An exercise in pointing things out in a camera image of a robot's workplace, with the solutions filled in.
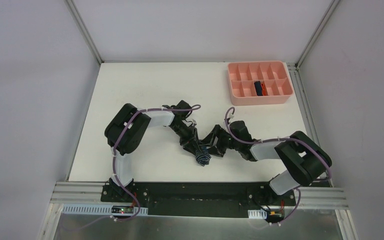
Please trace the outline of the striped blue underwear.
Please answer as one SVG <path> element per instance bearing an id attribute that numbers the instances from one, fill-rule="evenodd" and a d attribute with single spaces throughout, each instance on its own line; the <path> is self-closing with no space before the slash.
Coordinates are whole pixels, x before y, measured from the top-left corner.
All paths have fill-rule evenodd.
<path id="1" fill-rule="evenodd" d="M 202 167 L 209 164 L 211 157 L 208 148 L 204 145 L 200 145 L 199 148 L 195 150 L 195 161 Z"/>

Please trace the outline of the navy orange underwear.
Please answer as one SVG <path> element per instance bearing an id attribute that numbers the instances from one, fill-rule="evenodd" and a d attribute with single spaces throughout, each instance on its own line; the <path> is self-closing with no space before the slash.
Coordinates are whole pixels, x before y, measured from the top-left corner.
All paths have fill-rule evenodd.
<path id="1" fill-rule="evenodd" d="M 267 95 L 265 85 L 262 81 L 254 81 L 253 84 L 257 96 L 263 97 Z"/>

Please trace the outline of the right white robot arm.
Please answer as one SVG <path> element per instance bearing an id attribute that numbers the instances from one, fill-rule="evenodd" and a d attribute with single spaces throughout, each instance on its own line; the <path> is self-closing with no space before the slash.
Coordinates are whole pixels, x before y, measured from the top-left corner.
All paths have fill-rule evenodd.
<path id="1" fill-rule="evenodd" d="M 223 157 L 230 149 L 250 162 L 278 159 L 285 166 L 285 171 L 263 186 L 264 200 L 270 205 L 278 204 L 290 190 L 308 187 L 332 166 L 330 156 L 302 131 L 286 138 L 257 140 L 252 138 L 243 120 L 227 126 L 215 125 L 201 140 L 209 154 Z"/>

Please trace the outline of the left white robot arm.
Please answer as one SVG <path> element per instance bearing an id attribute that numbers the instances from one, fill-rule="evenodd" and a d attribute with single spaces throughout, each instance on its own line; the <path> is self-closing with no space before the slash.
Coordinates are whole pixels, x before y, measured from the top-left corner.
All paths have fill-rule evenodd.
<path id="1" fill-rule="evenodd" d="M 200 166 L 209 164 L 211 156 L 199 140 L 196 123 L 194 121 L 190 125 L 185 123 L 192 112 L 200 107 L 199 104 L 191 106 L 181 100 L 176 105 L 148 109 L 139 109 L 126 103 L 120 109 L 104 131 L 107 143 L 111 147 L 110 179 L 116 185 L 113 190 L 115 198 L 123 203 L 132 198 L 133 189 L 128 185 L 133 181 L 130 154 L 138 148 L 148 128 L 169 127 L 178 135 L 182 149 L 193 154 Z"/>

